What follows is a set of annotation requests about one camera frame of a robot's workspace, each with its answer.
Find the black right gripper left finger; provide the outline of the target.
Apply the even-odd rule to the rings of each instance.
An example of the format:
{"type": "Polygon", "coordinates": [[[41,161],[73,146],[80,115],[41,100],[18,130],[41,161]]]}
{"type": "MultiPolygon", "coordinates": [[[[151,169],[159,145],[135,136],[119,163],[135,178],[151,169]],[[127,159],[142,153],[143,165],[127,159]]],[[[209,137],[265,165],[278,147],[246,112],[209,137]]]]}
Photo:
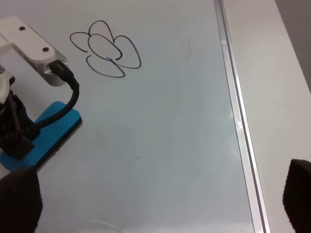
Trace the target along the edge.
{"type": "Polygon", "coordinates": [[[43,209],[35,168],[20,168],[0,180],[0,231],[35,232],[43,209]]]}

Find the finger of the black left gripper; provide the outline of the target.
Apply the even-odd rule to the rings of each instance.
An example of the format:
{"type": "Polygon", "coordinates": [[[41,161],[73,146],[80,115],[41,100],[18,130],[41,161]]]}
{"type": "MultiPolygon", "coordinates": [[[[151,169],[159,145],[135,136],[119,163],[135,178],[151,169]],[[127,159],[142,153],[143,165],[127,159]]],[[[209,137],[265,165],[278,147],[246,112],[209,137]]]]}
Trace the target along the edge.
{"type": "Polygon", "coordinates": [[[1,133],[0,148],[10,157],[21,160],[35,147],[33,141],[39,135],[39,129],[1,133]]]}

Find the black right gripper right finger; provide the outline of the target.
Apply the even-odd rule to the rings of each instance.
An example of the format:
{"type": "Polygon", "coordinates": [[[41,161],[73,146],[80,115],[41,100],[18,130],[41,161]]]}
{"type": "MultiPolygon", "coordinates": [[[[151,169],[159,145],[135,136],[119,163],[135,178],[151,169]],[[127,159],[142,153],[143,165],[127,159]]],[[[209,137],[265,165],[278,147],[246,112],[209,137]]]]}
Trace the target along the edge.
{"type": "Polygon", "coordinates": [[[296,233],[311,231],[311,163],[292,159],[283,192],[283,206],[296,233]]]}

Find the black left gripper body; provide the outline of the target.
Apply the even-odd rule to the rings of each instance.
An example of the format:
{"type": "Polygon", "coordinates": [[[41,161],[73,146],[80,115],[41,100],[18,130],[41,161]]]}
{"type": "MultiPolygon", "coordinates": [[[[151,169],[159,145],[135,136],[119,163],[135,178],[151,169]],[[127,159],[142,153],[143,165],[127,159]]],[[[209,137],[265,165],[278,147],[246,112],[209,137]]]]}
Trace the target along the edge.
{"type": "Polygon", "coordinates": [[[14,76],[0,66],[0,145],[23,145],[26,140],[18,134],[20,121],[17,116],[17,103],[11,90],[14,76]]]}

